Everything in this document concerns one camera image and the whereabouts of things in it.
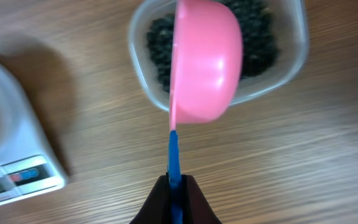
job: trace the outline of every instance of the scale control panel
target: scale control panel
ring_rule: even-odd
[[[0,204],[20,200],[30,194],[62,185],[43,156],[34,156],[0,167]]]

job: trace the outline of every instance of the white bowl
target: white bowl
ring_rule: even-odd
[[[265,0],[274,14],[273,32],[280,55],[275,65],[255,78],[240,81],[232,105],[243,103],[290,81],[306,61],[309,36],[303,0]],[[140,84],[147,96],[162,110],[169,110],[169,94],[157,81],[157,68],[150,60],[146,33],[153,20],[175,13],[176,1],[145,0],[132,17],[129,50]]]

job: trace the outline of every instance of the wooden table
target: wooden table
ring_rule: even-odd
[[[0,62],[71,176],[0,207],[0,224],[129,223],[164,174],[168,114],[144,95],[126,42],[141,2],[0,0]],[[310,56],[295,80],[180,126],[183,171],[223,223],[358,223],[358,1],[306,5]]]

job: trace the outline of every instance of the black beads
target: black beads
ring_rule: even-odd
[[[273,15],[263,0],[221,0],[239,21],[244,56],[241,79],[256,77],[274,65],[278,55],[272,33]],[[156,19],[147,33],[150,59],[157,67],[157,80],[169,92],[175,16],[168,14]]]

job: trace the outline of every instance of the black beans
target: black beans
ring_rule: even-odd
[[[273,15],[263,0],[221,0],[239,21],[244,56],[241,79],[256,77],[274,65],[280,51],[272,33]],[[169,92],[175,16],[156,19],[147,33],[150,59],[157,67],[158,82]]]

